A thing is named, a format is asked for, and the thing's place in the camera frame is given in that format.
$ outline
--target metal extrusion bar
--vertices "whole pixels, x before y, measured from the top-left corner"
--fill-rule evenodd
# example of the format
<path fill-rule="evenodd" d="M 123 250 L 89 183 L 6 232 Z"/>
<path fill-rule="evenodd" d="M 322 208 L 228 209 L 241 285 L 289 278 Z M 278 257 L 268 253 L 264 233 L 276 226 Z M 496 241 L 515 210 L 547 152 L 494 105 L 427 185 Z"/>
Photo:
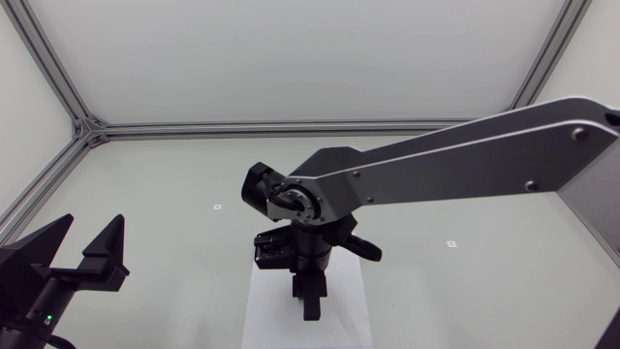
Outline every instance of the metal extrusion bar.
<path fill-rule="evenodd" d="M 345 120 L 306 122 L 161 123 L 109 125 L 110 141 L 206 138 L 419 135 L 470 120 Z"/>
<path fill-rule="evenodd" d="M 529 106 L 539 96 L 592 0 L 567 0 L 542 45 L 530 72 L 519 87 L 511 109 Z"/>
<path fill-rule="evenodd" d="M 51 194 L 88 153 L 86 138 L 71 141 L 0 216 L 0 246 L 15 241 Z"/>
<path fill-rule="evenodd" d="M 30 51 L 69 117 L 72 118 L 72 121 L 87 120 L 90 112 L 79 97 L 78 91 L 56 56 L 28 2 L 26 0 L 0 1 L 15 26 L 15 30 Z"/>

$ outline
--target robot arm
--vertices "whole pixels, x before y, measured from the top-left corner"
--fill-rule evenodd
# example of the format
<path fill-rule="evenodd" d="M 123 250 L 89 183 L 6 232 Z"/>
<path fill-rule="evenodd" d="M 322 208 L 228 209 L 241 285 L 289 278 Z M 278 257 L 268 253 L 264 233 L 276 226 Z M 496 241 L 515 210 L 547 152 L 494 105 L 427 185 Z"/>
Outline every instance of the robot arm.
<path fill-rule="evenodd" d="M 610 146 L 619 130 L 620 112 L 585 99 L 566 99 L 369 151 L 321 149 L 286 177 L 259 163 L 246 177 L 243 200 L 292 225 L 255 240 L 255 260 L 267 268 L 265 264 L 287 254 L 271 243 L 276 237 L 290 241 L 293 259 L 325 255 L 324 250 L 313 253 L 318 250 L 298 237 L 311 231 L 329 246 L 342 245 L 379 261 L 381 250 L 351 236 L 356 208 L 556 191 Z M 287 263 L 297 276 L 307 270 Z"/>

